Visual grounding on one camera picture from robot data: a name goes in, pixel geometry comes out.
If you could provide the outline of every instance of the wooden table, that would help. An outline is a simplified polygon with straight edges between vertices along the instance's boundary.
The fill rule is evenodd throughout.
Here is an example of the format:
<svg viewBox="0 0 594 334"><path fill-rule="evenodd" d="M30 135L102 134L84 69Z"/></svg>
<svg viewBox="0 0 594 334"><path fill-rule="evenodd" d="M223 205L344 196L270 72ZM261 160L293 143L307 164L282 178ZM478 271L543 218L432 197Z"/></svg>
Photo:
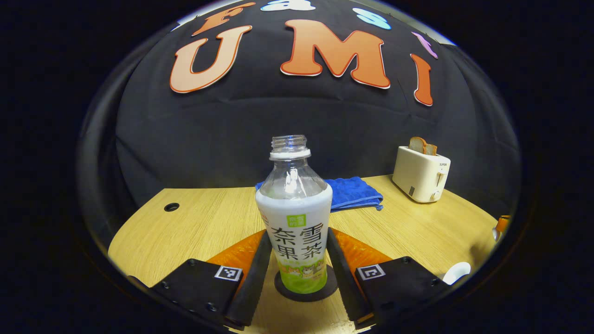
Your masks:
<svg viewBox="0 0 594 334"><path fill-rule="evenodd" d="M497 221L465 199L444 190L435 203L411 200L391 175L363 179L383 196L373 207L330 214L330 227L369 244L392 259L411 256L437 276L466 261L472 270L488 257ZM163 208L179 203L173 212ZM138 210L109 246L111 260L126 274L153 286L189 258L206 261L264 229L255 188L164 189ZM353 333L340 291L299 303L274 288L274 252L252 325L243 333Z"/></svg>

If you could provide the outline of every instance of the screw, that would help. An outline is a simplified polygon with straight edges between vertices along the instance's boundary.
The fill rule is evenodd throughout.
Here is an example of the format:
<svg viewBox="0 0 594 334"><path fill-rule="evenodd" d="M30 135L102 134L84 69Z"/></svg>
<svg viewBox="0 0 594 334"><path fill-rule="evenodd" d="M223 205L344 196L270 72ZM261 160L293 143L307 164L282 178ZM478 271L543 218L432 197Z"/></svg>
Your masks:
<svg viewBox="0 0 594 334"><path fill-rule="evenodd" d="M211 312L217 311L217 307L213 303L206 303L206 309Z"/></svg>

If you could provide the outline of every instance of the bread slice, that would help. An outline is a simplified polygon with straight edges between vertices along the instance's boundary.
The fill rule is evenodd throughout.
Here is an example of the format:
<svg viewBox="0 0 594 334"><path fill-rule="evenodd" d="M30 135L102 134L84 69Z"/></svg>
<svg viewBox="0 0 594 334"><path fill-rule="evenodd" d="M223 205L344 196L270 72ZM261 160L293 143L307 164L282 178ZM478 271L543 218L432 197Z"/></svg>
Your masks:
<svg viewBox="0 0 594 334"><path fill-rule="evenodd" d="M425 146L425 154L426 155L437 155L437 146L433 144L427 144Z"/></svg>
<svg viewBox="0 0 594 334"><path fill-rule="evenodd" d="M425 154L427 142L421 137L412 137L409 143L409 149Z"/></svg>

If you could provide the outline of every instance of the black cloth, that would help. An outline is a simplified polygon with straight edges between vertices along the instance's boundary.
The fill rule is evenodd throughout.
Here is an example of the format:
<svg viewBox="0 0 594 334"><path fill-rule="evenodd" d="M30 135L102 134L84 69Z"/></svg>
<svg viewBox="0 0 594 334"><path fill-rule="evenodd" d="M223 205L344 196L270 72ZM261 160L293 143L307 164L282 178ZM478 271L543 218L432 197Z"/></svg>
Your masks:
<svg viewBox="0 0 594 334"><path fill-rule="evenodd" d="M420 136L451 159L445 188L493 217L511 213L520 184L520 152L507 108L480 68L458 47L441 45L407 24L348 1L316 2L312 11L264 12L265 2L244 8L220 26L192 33L215 12L163 37L139 63L122 95L116 148L125 182L138 206L163 188L252 187L263 180L272 136L305 134L309 164L323 178L369 177L393 172L398 146ZM384 17L391 30L363 22L352 8ZM289 76L293 19L324 23L344 40L354 30L378 36L387 90L334 77L323 66L316 77ZM216 57L222 31L252 25L233 67L206 89L180 94L169 87L175 52L200 38L195 72ZM420 33L433 58L411 32ZM417 102L414 53L431 66L433 105Z"/></svg>

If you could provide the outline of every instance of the cartoon cat illustration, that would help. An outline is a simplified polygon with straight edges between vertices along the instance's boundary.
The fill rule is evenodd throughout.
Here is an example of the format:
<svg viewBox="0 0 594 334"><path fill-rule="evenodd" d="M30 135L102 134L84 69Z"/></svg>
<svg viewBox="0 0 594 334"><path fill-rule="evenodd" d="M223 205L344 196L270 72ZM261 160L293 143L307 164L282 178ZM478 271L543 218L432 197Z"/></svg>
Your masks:
<svg viewBox="0 0 594 334"><path fill-rule="evenodd" d="M314 274L321 271L324 265L324 260L320 260L315 264Z"/></svg>
<svg viewBox="0 0 594 334"><path fill-rule="evenodd" d="M295 276L301 277L301 271L299 270L299 268L287 267L287 269L289 269L289 274L290 275L295 275Z"/></svg>
<svg viewBox="0 0 594 334"><path fill-rule="evenodd" d="M315 268L315 264L312 264L311 266L308 267L303 267L303 278L311 278L314 276L314 268Z"/></svg>

